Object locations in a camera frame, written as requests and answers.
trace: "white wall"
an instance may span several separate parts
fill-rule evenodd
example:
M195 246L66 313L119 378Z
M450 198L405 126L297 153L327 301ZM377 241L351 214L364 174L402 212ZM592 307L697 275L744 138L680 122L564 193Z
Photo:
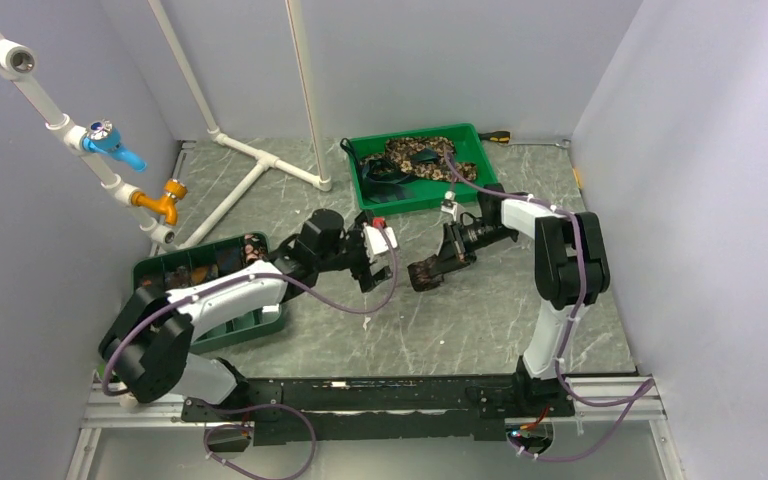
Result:
M690 479L768 479L768 2L644 2L573 135Z
M520 139L569 136L640 2L303 2L323 131L466 121ZM145 1L102 3L176 137L205 137ZM309 135L283 1L163 4L224 130Z
M176 144L94 0L0 0L0 29L35 50L37 78L87 124L105 116L143 155L158 194ZM148 252L133 218L0 77L0 480L63 478L98 341Z

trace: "blue faucet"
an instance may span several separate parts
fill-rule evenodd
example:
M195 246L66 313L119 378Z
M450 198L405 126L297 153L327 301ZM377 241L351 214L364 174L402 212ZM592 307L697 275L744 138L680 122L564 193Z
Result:
M144 172L146 163L136 153L128 150L122 143L119 130L113 126L110 120L101 120L90 125L89 132L81 142L84 150L91 153L101 153L127 163L137 172Z

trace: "orange faucet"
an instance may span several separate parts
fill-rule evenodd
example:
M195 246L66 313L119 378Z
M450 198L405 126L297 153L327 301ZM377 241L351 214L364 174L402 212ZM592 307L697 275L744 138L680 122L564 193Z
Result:
M163 195L155 200L145 192L137 190L131 194L131 205L145 207L152 212L165 216L165 222L169 225L178 223L178 210L175 209L175 203L187 195L187 187L183 183L169 179L163 187Z

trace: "marble table surface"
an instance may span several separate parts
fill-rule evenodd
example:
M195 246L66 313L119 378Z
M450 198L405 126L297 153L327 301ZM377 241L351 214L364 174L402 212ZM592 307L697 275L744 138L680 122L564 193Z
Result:
M251 139L309 171L315 160L309 140ZM527 191L573 211L584 204L566 151L552 146L502 146L484 142L507 191ZM320 192L277 170L266 172L204 239L261 231L275 245L299 231L318 208L351 221L359 212L345 155L336 141L326 147L333 179ZM179 203L179 239L186 239L254 165L238 152L209 141L187 156L181 178L190 193ZM465 205L478 213L476 204ZM478 262L446 276L440 288L416 293L406 265L435 252L445 217L425 210L387 218L399 240L402 268L396 293L382 310L365 318L336 311L309 296L286 305L279 333L217 350L246 376L446 375L512 372L528 346L540 306L534 286L532 243L499 242L479 252ZM375 305L387 284L361 294L348 272L320 275L316 290L349 306ZM610 291L599 297L572 343L571 371L629 372L634 369Z

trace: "plastic container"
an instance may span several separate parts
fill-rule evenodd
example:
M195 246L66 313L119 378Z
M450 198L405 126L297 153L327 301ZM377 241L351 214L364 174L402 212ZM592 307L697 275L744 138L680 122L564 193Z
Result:
M254 232L253 235L258 235L267 243L266 235L260 232ZM239 254L236 255L237 262L232 260L234 249L243 248L243 237L245 235L145 259L134 266L134 290L144 280L159 284L164 290L184 286L174 283L183 280L183 272L189 271L192 275L193 270L199 267L217 265L218 277L239 271L243 267ZM181 272L182 275L174 277L176 272ZM210 352L279 332L285 324L283 313L283 307L277 305L237 317L196 339L190 346L190 352Z
M360 137L350 139L354 146L358 160L373 153L382 153L388 139L393 137L446 137L455 144L455 161L474 163L478 167L478 177L475 183L484 186L488 183L496 183L496 174L487 160L481 140L475 127L470 123L449 125L447 127L426 128L422 130L409 130L407 132L390 133L387 135L375 135L372 137ZM359 172L351 159L349 169L352 174L352 182L355 186L355 196L358 206L363 210L372 210L376 216L394 215L397 213L413 212L427 208L439 208L443 201L443 195L449 189L447 182L435 180L417 179L401 187L413 193L412 198L395 200L386 203L377 203L363 196L360 188ZM474 202L478 193L467 185L458 184L455 187L458 203Z

